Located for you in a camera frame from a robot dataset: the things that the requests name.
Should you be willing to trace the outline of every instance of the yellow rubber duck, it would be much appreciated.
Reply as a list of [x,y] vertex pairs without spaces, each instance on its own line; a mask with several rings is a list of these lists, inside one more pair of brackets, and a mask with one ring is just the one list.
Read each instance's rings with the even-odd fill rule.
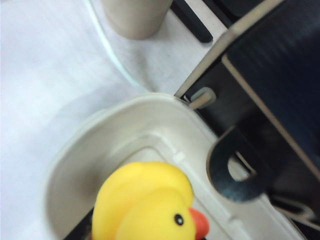
[[191,208],[187,176],[165,162],[134,162],[104,182],[92,216],[92,240],[200,240],[209,222]]

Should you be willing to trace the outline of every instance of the orange beak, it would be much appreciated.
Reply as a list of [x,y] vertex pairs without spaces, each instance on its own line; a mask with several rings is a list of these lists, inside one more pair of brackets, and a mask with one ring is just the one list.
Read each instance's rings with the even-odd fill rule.
[[192,207],[189,207],[189,212],[195,224],[195,239],[201,240],[209,232],[209,221],[202,212],[199,212]]

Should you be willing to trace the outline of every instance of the cylindrical container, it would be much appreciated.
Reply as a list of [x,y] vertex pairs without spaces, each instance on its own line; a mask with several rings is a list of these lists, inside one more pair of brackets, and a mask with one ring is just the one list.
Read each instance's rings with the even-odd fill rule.
[[173,0],[101,0],[113,30],[128,39],[145,39],[161,26]]

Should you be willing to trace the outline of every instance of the cable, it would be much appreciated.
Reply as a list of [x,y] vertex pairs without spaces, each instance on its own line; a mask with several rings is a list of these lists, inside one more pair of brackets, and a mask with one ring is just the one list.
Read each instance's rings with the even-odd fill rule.
[[127,82],[129,82],[133,87],[139,88],[143,92],[150,92],[146,87],[142,84],[134,80],[129,71],[122,65],[119,58],[117,57],[115,51],[113,50],[107,35],[102,27],[101,22],[97,17],[97,12],[91,0],[84,0],[84,4],[89,11],[89,15],[93,22],[94,28],[97,31],[99,38],[101,39],[102,45],[110,57],[111,61],[114,63],[115,67],[122,73]]

